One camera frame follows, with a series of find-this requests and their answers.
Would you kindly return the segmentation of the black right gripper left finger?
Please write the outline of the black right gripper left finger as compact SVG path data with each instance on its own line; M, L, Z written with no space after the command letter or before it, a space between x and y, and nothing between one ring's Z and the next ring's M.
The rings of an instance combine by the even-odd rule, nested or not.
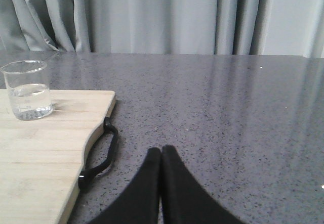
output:
M90 223L157 223L161 151L150 148L123 192Z

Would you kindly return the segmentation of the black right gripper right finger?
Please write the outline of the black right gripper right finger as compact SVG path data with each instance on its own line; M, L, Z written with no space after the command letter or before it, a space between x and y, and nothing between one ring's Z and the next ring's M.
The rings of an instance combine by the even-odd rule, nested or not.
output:
M161 180L164 223L242 223L203 189L172 145L162 149Z

